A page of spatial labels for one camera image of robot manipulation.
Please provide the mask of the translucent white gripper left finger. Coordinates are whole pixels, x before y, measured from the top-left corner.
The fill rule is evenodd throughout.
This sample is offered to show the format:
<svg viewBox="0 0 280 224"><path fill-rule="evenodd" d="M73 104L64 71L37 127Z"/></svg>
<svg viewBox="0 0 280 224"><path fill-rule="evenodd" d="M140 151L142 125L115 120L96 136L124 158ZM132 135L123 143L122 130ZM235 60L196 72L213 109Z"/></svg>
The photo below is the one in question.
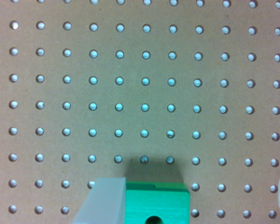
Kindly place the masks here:
<svg viewBox="0 0 280 224"><path fill-rule="evenodd" d="M72 224L124 224L126 178L99 177Z"/></svg>

